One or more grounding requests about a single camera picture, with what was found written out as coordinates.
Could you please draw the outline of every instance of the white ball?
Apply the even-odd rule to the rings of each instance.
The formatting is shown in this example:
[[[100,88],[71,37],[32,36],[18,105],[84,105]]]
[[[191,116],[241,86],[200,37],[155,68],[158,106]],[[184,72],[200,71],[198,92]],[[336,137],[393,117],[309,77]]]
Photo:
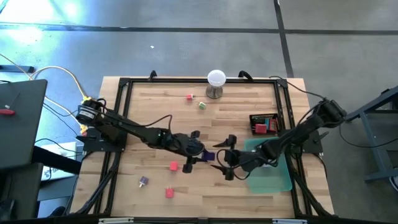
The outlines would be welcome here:
[[[222,86],[225,84],[226,76],[221,70],[213,70],[208,74],[207,80],[212,86]]]

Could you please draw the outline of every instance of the green cube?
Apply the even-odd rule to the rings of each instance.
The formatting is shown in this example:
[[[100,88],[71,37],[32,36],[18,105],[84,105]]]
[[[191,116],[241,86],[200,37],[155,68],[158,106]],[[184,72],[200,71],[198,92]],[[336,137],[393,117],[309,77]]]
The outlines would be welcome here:
[[[202,110],[206,109],[206,104],[204,102],[200,102],[199,103],[199,108],[202,109]]]

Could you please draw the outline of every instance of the yellow cable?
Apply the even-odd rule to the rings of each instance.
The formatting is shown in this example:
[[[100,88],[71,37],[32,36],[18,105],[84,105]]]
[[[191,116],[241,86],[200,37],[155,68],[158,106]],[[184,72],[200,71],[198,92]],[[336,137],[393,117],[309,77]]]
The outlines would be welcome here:
[[[65,68],[58,67],[58,66],[48,66],[48,67],[44,67],[44,68],[41,68],[41,69],[37,70],[37,71],[34,72],[32,75],[29,75],[27,72],[25,72],[25,70],[23,70],[20,66],[18,66],[17,64],[15,64],[12,60],[8,59],[8,58],[7,58],[6,56],[4,56],[3,54],[0,54],[0,56],[2,56],[3,58],[5,58],[7,61],[11,62],[11,63],[12,63],[13,65],[15,65],[20,71],[22,71],[23,73],[25,73],[25,75],[27,75],[27,76],[29,77],[29,80],[34,80],[34,78],[33,78],[34,75],[38,75],[41,71],[46,70],[46,69],[48,69],[48,68],[57,68],[57,69],[61,69],[61,70],[65,71],[65,72],[67,72],[70,76],[72,76],[72,78],[74,79],[74,81],[75,81],[77,87],[79,88],[79,91],[80,91],[80,93],[81,93],[81,95],[82,95],[82,97],[83,97],[83,100],[85,100],[85,99],[88,98],[88,97],[84,94],[83,90],[81,89],[80,84],[79,84],[79,82],[77,81],[77,79],[76,79],[76,77],[74,76],[74,74],[72,74],[72,72],[69,72],[69,71],[68,71],[67,69],[65,69]],[[48,98],[47,96],[45,96],[44,98],[45,98],[47,101],[53,103],[54,105],[58,106],[59,108],[63,109],[64,111],[66,111],[66,112],[78,123],[78,125],[80,126],[80,128],[83,128],[82,125],[79,123],[79,121],[75,118],[75,116],[72,115],[72,113],[71,113],[68,109],[64,108],[62,105],[58,104],[57,102],[51,100],[51,99]]]

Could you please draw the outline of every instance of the gray metal frame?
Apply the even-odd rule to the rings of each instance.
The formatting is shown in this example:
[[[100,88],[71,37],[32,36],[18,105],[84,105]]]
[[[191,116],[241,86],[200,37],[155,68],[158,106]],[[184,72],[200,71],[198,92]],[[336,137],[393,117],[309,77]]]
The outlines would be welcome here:
[[[376,136],[372,132],[371,125],[368,119],[369,113],[374,113],[377,108],[379,108],[382,105],[385,105],[386,103],[391,102],[395,97],[398,97],[398,86],[384,92],[376,99],[370,101],[366,105],[362,106],[360,109],[346,116],[347,122],[350,122],[356,118],[361,118],[370,146],[372,146],[371,149],[374,159],[376,160],[376,164],[379,168],[378,172],[367,175],[364,179],[365,182],[371,182],[374,180],[385,179],[388,177],[393,177],[398,175],[398,170],[393,168],[387,150],[374,147],[377,146],[378,144],[382,144],[382,142],[379,143],[376,142]],[[377,113],[391,113],[391,112],[392,112],[391,110],[377,111]]]

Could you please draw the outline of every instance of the black tray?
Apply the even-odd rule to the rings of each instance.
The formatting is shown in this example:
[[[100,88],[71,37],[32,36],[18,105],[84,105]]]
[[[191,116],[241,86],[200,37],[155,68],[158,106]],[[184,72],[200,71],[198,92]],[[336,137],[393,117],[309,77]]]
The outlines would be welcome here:
[[[265,124],[265,119],[274,119],[276,120],[276,132],[268,132],[265,134],[278,134],[280,132],[280,124],[278,122],[278,114],[250,114],[250,128],[253,135],[265,135],[261,133],[256,133],[256,124]]]

